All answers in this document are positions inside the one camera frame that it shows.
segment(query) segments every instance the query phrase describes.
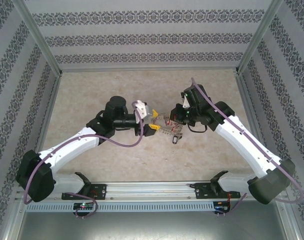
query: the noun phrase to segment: black joint housing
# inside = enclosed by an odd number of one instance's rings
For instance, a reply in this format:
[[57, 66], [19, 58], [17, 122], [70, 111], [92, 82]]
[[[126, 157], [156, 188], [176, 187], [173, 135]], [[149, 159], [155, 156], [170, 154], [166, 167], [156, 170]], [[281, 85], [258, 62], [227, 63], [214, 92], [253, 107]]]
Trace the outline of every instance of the black joint housing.
[[[104, 136], [106, 138], [111, 138], [115, 134], [113, 126], [109, 122], [106, 122], [101, 116], [96, 116], [96, 118], [90, 120], [86, 124], [86, 127], [94, 130], [97, 135]], [[105, 141], [105, 139], [100, 138], [98, 145]]]
[[[235, 115], [235, 112], [223, 101], [219, 101], [215, 104], [218, 109], [220, 109], [227, 117]], [[208, 117], [210, 117], [211, 122], [208, 125], [212, 131], [215, 131], [219, 124], [223, 124], [225, 118], [218, 112], [214, 110], [214, 108], [209, 108], [206, 111]]]
[[[280, 164], [280, 167], [290, 176], [293, 176], [295, 165], [291, 160], [284, 160]], [[260, 203], [268, 204], [290, 185], [290, 180], [276, 168], [273, 171], [268, 172], [266, 176], [261, 178], [256, 177], [247, 181], [247, 183], [251, 195]]]
[[122, 118], [117, 118], [113, 120], [113, 126], [116, 129], [133, 129], [136, 128], [138, 123], [136, 123], [135, 114], [127, 114]]
[[[33, 150], [24, 154], [16, 175], [16, 181], [23, 187], [23, 189], [26, 189], [28, 179], [40, 161], [41, 158]], [[44, 163], [38, 168], [31, 182], [28, 194], [34, 202], [40, 202], [52, 193], [54, 184], [55, 181], [53, 179], [51, 165], [49, 163]]]
[[127, 115], [126, 100], [121, 96], [113, 96], [105, 105], [103, 118], [113, 121]]
[[[204, 87], [201, 84], [198, 84], [198, 86], [200, 87], [200, 89], [202, 90], [202, 92], [206, 94], [206, 91], [204, 89]], [[186, 97], [188, 103], [190, 104], [190, 106], [195, 106], [201, 102], [203, 102], [205, 100], [205, 98], [202, 96], [202, 94], [196, 89], [196, 87], [194, 85], [188, 87], [187, 89], [184, 90], [184, 92], [181, 93], [181, 97], [184, 98], [184, 96]]]

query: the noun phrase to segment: black bracket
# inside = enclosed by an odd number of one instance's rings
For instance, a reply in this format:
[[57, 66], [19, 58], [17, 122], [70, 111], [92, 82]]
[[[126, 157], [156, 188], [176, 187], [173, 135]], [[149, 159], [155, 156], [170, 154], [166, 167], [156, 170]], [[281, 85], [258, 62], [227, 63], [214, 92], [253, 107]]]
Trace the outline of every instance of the black bracket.
[[241, 197], [241, 194], [237, 191], [220, 191], [219, 193], [215, 193], [211, 189], [210, 182], [190, 184], [190, 188], [195, 189], [196, 199], [227, 199], [228, 194], [230, 194], [231, 199], [239, 199]]
[[[106, 184], [93, 184], [87, 177], [85, 177], [80, 172], [75, 173], [84, 181], [83, 188], [78, 192], [78, 194], [93, 198], [95, 200], [105, 200], [106, 196]], [[62, 194], [62, 200], [84, 200], [85, 198], [79, 196], [69, 195], [67, 193]]]
[[[93, 198], [95, 200], [105, 200], [106, 189], [106, 184], [91, 184], [87, 197]], [[62, 200], [85, 200], [85, 198], [63, 193]]]

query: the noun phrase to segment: damask pattern wall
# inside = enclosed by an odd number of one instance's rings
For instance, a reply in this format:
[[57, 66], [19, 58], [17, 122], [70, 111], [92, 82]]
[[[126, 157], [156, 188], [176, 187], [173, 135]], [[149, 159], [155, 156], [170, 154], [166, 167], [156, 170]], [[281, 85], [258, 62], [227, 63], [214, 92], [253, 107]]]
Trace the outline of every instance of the damask pattern wall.
[[[304, 0], [283, 2], [243, 77], [264, 143], [295, 163], [304, 190]], [[304, 236], [304, 202], [293, 209]]]
[[26, 149], [35, 149], [56, 76], [10, 0], [0, 0], [0, 232]]
[[64, 71], [236, 67], [271, 0], [27, 0]]

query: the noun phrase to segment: beige floor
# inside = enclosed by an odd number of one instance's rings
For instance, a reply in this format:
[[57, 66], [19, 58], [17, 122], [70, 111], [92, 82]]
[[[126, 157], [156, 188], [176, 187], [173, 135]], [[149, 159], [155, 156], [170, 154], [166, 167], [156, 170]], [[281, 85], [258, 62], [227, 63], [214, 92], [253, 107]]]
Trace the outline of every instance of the beige floor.
[[[180, 92], [191, 85], [191, 77], [203, 84], [214, 102], [229, 104], [248, 128], [232, 70], [64, 73], [44, 149], [77, 133], [114, 95], [123, 96], [130, 111], [132, 101], [142, 100], [159, 113], [169, 113], [181, 103]], [[90, 181], [104, 182], [209, 180], [221, 170], [251, 172], [240, 154], [210, 129], [197, 134], [184, 127], [183, 133], [177, 145], [161, 133], [143, 138], [133, 148], [106, 142], [70, 161], [60, 172], [82, 172]], [[117, 132], [113, 139], [131, 144], [137, 137], [129, 130]]]

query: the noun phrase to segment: gray metal panel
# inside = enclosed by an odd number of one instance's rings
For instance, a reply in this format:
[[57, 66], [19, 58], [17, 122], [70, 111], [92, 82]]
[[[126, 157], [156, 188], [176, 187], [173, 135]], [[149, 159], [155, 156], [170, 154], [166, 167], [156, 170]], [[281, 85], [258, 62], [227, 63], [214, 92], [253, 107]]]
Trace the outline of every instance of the gray metal panel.
[[274, 204], [243, 202], [231, 215], [211, 212], [103, 212], [25, 214], [20, 240], [283, 240]]
[[[27, 213], [63, 213], [73, 212], [73, 202], [33, 202]], [[93, 210], [80, 209], [81, 212]], [[142, 212], [199, 212], [214, 211], [212, 201], [181, 201], [181, 202], [99, 202], [98, 212], [101, 213], [142, 213]]]

